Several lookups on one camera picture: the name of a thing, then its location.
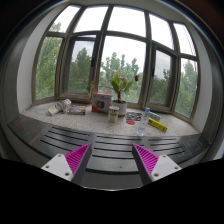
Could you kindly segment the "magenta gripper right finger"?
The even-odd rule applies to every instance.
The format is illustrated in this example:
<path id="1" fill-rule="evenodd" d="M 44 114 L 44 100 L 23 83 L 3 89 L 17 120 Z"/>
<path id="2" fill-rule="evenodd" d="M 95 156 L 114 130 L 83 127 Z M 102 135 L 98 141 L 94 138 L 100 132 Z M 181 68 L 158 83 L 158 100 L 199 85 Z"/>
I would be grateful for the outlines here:
<path id="1" fill-rule="evenodd" d="M 132 145 L 132 154 L 144 185 L 181 170 L 181 167 L 168 155 L 156 155 L 149 149 L 137 144 Z"/>

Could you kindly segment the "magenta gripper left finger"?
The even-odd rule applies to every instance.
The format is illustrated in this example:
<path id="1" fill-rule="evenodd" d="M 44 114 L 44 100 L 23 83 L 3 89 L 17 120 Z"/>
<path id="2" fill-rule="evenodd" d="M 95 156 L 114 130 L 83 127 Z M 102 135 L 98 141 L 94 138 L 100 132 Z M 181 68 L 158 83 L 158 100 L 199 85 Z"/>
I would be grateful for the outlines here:
<path id="1" fill-rule="evenodd" d="M 91 144 L 88 143 L 66 155 L 57 154 L 42 169 L 80 185 L 91 154 Z"/>

